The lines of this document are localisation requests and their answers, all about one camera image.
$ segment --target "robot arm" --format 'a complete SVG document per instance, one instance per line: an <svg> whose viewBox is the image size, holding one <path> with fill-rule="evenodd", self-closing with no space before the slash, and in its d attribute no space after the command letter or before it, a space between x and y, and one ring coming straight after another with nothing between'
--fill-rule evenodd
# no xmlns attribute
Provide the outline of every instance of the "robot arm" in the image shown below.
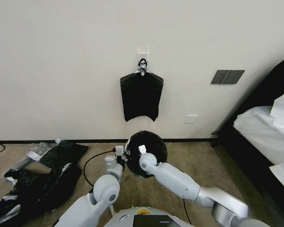
<svg viewBox="0 0 284 227"><path fill-rule="evenodd" d="M105 175L101 176L86 195L78 198L52 227L96 227L100 216L116 202L123 167L115 156L105 158Z"/></svg>
<svg viewBox="0 0 284 227"><path fill-rule="evenodd" d="M247 218L248 206L245 203L218 188L201 187L189 175L168 163L157 164L156 157L151 153L143 154L139 165L177 196L192 200L203 207L212 207L213 218L222 226L268 226L258 220Z"/></svg>

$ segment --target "baseboard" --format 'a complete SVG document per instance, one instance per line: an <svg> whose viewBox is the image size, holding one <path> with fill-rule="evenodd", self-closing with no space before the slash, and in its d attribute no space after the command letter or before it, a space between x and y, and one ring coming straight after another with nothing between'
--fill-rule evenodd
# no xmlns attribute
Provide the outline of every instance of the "baseboard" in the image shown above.
<svg viewBox="0 0 284 227"><path fill-rule="evenodd" d="M184 142L212 142L215 138L198 139L163 139L164 142L184 143ZM88 140L68 140L73 143L126 143L127 139L88 139ZM0 140L1 144L24 144L24 143L54 143L54 140Z"/></svg>

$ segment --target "carpet floor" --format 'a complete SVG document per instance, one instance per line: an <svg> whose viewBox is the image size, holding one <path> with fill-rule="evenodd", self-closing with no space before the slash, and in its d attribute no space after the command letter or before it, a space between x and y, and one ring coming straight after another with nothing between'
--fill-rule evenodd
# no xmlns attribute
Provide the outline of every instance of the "carpet floor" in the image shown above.
<svg viewBox="0 0 284 227"><path fill-rule="evenodd" d="M11 183L4 180L3 174L21 160L28 150L35 145L7 144L6 150L0 153L0 199L12 189ZM116 145L121 144L86 143L83 145L89 146L89 149L79 162L81 169L91 156L109 151ZM222 147L213 149L207 142L166 143L166 146L168 149L168 163L190 175L198 184L205 187L218 187L242 200L250 207L250 216L252 218L274 226L262 196ZM105 154L94 158L88 163L86 174L90 182L94 183L104 174L104 158ZM37 162L31 163L27 169L42 173L50 171L49 168ZM31 220L24 226L51 226L76 199L85 195L90 189L91 186L85 181L82 174L76 186L76 193L66 203L54 212ZM158 208L188 222L181 198L158 183L154 177L148 179L136 178L126 167L120 183L120 194L114 208L118 212L132 206ZM199 207L191 201L186 201L186 208L194 226L219 226L212 218L210 209ZM104 226L110 218L111 213L107 209L100 217L98 226Z"/></svg>

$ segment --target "black garbage bag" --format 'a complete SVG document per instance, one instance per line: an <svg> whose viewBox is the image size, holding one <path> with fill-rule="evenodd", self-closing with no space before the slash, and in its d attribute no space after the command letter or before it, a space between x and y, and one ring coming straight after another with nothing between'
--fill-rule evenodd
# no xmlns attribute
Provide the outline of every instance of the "black garbage bag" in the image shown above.
<svg viewBox="0 0 284 227"><path fill-rule="evenodd" d="M77 163L87 149L88 146L60 140L58 145L46 152L39 162L49 168L64 166L67 163Z"/></svg>
<svg viewBox="0 0 284 227"><path fill-rule="evenodd" d="M120 85L125 121L138 116L155 121L159 114L163 79L149 71L143 76L135 72L122 77Z"/></svg>
<svg viewBox="0 0 284 227"><path fill-rule="evenodd" d="M126 154L126 164L136 176L149 178L153 175L147 175L139 165L139 159L141 157L139 146L141 145L145 145L146 152L152 153L157 158L157 163L167 162L167 148L164 141L153 132L140 131L130 138L127 145L130 155Z"/></svg>
<svg viewBox="0 0 284 227"><path fill-rule="evenodd" d="M68 163L50 173L10 170L4 177L16 180L14 188L0 200L0 227L21 226L53 211L73 194L82 170Z"/></svg>

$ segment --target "gray switch panel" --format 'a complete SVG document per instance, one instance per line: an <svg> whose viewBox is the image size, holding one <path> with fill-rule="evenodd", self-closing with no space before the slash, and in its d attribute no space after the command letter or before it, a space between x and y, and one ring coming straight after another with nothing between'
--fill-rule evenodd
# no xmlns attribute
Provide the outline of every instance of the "gray switch panel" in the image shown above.
<svg viewBox="0 0 284 227"><path fill-rule="evenodd" d="M232 70L224 84L236 84L245 70Z"/></svg>
<svg viewBox="0 0 284 227"><path fill-rule="evenodd" d="M231 70L227 70L223 79L221 80L221 83L220 84L225 84L225 81L228 79L229 75L231 73Z"/></svg>
<svg viewBox="0 0 284 227"><path fill-rule="evenodd" d="M227 72L227 70L218 70L214 76L214 78L212 79L211 84L219 84L221 83L225 73Z"/></svg>
<svg viewBox="0 0 284 227"><path fill-rule="evenodd" d="M218 70L211 84L236 84L245 70Z"/></svg>

